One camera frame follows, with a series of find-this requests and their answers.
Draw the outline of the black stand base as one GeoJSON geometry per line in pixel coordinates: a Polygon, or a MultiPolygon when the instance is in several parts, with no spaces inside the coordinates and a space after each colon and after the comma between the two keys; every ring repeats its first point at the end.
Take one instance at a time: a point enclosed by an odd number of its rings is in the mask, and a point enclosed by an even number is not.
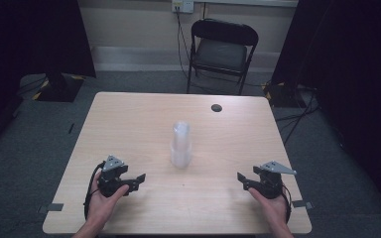
{"type": "Polygon", "coordinates": [[[265,97],[274,108],[306,108],[307,103],[297,88],[285,83],[266,83],[262,86],[265,97]]]}
{"type": "Polygon", "coordinates": [[[71,74],[47,74],[33,99],[48,102],[74,102],[85,77],[71,74]]]}

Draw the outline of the white wall socket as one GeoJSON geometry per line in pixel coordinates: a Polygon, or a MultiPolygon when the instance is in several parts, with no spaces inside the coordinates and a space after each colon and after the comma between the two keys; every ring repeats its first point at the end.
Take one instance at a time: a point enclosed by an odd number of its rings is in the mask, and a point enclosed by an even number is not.
{"type": "Polygon", "coordinates": [[[194,3],[192,0],[172,0],[172,11],[174,13],[192,14],[194,3]]]}

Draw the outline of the person's right hand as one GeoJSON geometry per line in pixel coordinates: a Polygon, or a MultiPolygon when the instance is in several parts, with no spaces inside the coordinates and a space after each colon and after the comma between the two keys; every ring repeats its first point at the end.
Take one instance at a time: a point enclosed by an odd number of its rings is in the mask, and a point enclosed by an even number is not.
{"type": "Polygon", "coordinates": [[[271,231],[278,232],[288,230],[286,222],[286,201],[282,196],[268,199],[255,188],[250,187],[248,191],[260,203],[262,214],[271,231]]]}

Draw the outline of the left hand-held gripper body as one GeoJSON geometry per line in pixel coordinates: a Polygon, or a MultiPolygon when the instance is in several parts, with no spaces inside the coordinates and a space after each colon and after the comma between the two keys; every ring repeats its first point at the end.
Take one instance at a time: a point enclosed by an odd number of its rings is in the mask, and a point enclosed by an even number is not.
{"type": "Polygon", "coordinates": [[[97,186],[105,197],[113,195],[121,186],[120,176],[128,171],[128,166],[115,156],[109,155],[106,159],[97,186]]]}

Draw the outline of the person's left hand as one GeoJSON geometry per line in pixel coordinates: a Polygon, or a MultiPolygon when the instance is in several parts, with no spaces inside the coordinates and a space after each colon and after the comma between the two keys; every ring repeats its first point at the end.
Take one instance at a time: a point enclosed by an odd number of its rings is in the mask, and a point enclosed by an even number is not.
{"type": "Polygon", "coordinates": [[[113,195],[105,197],[98,189],[97,183],[99,177],[100,172],[98,172],[93,179],[88,214],[86,218],[86,224],[96,231],[101,231],[103,229],[105,223],[111,217],[117,201],[129,189],[129,185],[125,184],[119,187],[113,195]]]}

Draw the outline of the stack of clear plastic cups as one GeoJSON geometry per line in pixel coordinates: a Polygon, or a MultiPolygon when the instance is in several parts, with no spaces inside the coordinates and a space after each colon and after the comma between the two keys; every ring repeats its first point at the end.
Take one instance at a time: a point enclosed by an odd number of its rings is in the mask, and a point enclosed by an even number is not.
{"type": "Polygon", "coordinates": [[[179,168],[186,168],[191,162],[191,127],[188,122],[178,121],[173,126],[171,162],[179,168]]]}

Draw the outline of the black folding chair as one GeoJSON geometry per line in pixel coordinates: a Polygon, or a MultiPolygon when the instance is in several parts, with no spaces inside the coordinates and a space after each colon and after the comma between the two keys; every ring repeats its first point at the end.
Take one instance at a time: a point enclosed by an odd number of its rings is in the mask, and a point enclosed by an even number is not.
{"type": "Polygon", "coordinates": [[[242,93],[248,68],[259,42],[257,32],[245,24],[215,19],[201,19],[192,24],[190,65],[187,92],[191,88],[191,71],[205,70],[237,76],[242,93]]]}

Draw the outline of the dark curtain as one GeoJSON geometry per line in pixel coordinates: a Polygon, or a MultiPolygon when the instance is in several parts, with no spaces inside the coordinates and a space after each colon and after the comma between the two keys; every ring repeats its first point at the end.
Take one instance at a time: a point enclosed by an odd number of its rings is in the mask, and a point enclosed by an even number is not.
{"type": "Polygon", "coordinates": [[[298,0],[272,81],[316,89],[381,193],[381,0],[298,0]]]}
{"type": "Polygon", "coordinates": [[[78,0],[0,0],[0,132],[39,73],[96,76],[78,0]]]}

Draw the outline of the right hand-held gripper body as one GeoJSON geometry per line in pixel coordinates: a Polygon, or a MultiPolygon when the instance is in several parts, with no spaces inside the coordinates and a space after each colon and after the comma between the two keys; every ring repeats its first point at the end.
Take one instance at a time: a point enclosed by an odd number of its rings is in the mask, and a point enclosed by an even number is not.
{"type": "Polygon", "coordinates": [[[254,166],[253,172],[259,176],[259,181],[254,188],[268,199],[277,198],[282,194],[282,174],[295,176],[297,172],[276,161],[268,162],[261,166],[254,166]]]}

